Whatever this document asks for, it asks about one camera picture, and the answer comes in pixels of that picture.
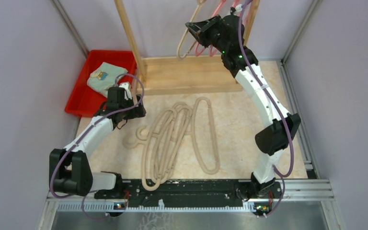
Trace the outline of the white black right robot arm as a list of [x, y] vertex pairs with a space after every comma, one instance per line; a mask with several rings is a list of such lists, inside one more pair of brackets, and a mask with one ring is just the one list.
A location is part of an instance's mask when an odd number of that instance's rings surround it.
[[186, 22], [185, 26], [199, 44], [213, 46], [221, 53], [224, 67], [248, 93], [259, 111], [264, 128], [255, 135], [261, 153], [251, 176], [251, 193], [255, 197], [264, 197], [274, 182], [274, 167], [280, 156], [287, 147], [292, 147], [301, 118], [298, 114], [291, 114], [277, 99], [256, 56], [244, 46], [241, 17], [217, 15], [201, 22]]

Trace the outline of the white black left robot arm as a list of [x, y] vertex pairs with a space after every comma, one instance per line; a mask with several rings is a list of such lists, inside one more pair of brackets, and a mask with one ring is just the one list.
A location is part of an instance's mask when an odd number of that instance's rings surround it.
[[71, 143], [49, 154], [49, 189], [54, 197], [86, 196], [89, 192], [105, 190], [119, 198], [125, 186], [114, 172], [93, 173], [89, 156], [122, 121], [141, 118], [146, 114], [142, 96], [133, 96], [128, 82], [111, 87], [107, 100], [100, 105], [89, 125]]

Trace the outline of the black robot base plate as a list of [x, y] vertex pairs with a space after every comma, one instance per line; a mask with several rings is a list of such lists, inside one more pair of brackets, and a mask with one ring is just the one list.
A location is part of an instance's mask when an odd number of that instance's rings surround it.
[[156, 190], [148, 191], [139, 179], [122, 180], [111, 190], [100, 190], [95, 199], [121, 199], [131, 208], [226, 208], [242, 207], [250, 199], [263, 203], [269, 198], [279, 198], [280, 182], [262, 192], [257, 192], [250, 180], [168, 180]]

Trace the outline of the pink plastic hanger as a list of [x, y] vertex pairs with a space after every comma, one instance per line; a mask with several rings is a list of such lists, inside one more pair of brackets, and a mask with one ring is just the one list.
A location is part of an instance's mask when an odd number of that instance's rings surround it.
[[[226, 0], [220, 0], [219, 1], [219, 4], [217, 5], [217, 7], [215, 8], [215, 10], [213, 11], [213, 13], [211, 14], [211, 16], [216, 16], [221, 8], [223, 7], [223, 5], [226, 3]], [[200, 44], [197, 43], [196, 44], [196, 48], [195, 48], [195, 56], [198, 57], [200, 56], [201, 54], [203, 54], [203, 52], [206, 50], [206, 47], [203, 47], [201, 50], [198, 50], [198, 48], [200, 47]], [[212, 57], [214, 56], [216, 53], [217, 53], [217, 49], [215, 49], [213, 46], [210, 46], [209, 47], [209, 56]]]
[[[226, 0], [220, 0], [219, 1], [219, 4], [217, 5], [216, 9], [213, 11], [212, 15], [211, 16], [216, 16], [221, 8], [223, 7], [223, 5], [225, 4]], [[230, 10], [230, 14], [238, 14], [238, 10], [241, 9], [241, 6], [239, 6], [240, 4], [240, 1], [239, 0], [234, 0], [232, 5], [231, 5], [231, 8], [234, 8], [234, 10]], [[210, 47], [209, 49], [209, 56], [212, 57], [214, 56], [216, 53], [217, 53], [217, 49], [213, 48], [212, 46]]]
[[246, 25], [248, 24], [250, 13], [251, 13], [251, 6], [253, 4], [253, 0], [246, 0], [241, 5], [241, 12], [242, 14], [242, 25], [246, 28]]

